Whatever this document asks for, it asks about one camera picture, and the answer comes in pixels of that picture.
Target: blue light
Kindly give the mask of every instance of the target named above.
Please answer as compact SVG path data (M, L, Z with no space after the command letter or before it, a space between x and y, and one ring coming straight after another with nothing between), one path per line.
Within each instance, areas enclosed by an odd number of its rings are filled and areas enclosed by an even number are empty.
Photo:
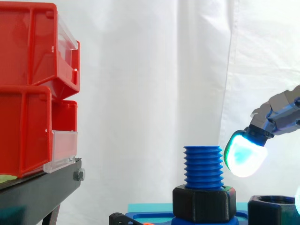
M300 187L298 188L295 196L295 205L298 213L300 214Z
M234 175L248 177L258 170L267 155L265 147L250 142L242 135L236 135L232 139L225 160Z

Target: screw thread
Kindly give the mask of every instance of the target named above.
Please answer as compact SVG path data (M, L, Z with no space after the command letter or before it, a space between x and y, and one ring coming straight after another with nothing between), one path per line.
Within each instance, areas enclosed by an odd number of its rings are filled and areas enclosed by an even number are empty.
M188 146L186 149L186 188L218 190L222 189L223 166L222 149L218 146Z

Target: white backdrop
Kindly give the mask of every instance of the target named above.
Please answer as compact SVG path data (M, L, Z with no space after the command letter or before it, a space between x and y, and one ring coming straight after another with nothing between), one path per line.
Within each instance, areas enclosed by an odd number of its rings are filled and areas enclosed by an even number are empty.
M54 3L81 42L81 92L72 99L87 173L58 225L105 224L128 203L170 203L184 183L184 145L224 147L254 108L300 83L296 1ZM270 140L266 163L250 178L224 169L238 201L295 193L298 138Z

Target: black hex nut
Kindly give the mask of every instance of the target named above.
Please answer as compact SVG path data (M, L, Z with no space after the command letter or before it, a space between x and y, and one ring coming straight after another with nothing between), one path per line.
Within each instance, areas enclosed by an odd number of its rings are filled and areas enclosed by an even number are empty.
M255 195L248 202L249 225L299 225L295 198L281 195Z
M173 190L173 214L192 223L226 223L236 214L235 190L195 190L185 185Z

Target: red storage bin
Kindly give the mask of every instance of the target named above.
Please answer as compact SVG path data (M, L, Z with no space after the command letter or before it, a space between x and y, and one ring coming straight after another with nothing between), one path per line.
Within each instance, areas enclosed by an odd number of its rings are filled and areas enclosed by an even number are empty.
M75 162L77 103L44 86L0 86L0 174L51 173Z
M0 1L0 85L43 85L52 97L79 92L77 42L52 3Z

